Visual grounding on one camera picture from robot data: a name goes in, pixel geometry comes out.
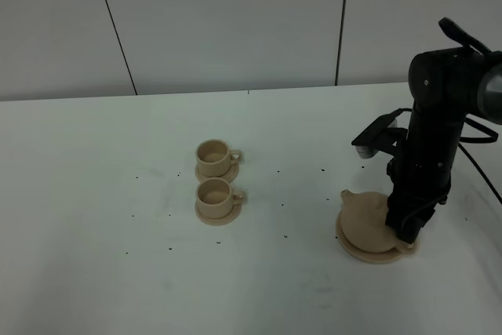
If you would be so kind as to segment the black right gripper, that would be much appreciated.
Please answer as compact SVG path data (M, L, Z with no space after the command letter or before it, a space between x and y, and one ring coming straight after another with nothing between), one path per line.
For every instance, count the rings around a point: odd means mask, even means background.
M455 150L451 147L398 147L387 164L393 190L387 199L385 224L398 230L398 238L412 244L435 213L435 205L447 201Z

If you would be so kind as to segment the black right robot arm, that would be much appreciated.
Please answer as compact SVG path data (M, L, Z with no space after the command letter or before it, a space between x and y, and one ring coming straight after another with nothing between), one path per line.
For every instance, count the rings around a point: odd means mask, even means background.
M501 122L501 54L463 48L421 53L408 81L413 107L401 151L387 166L393 191L386 225L412 244L435 205L447 199L467 115Z

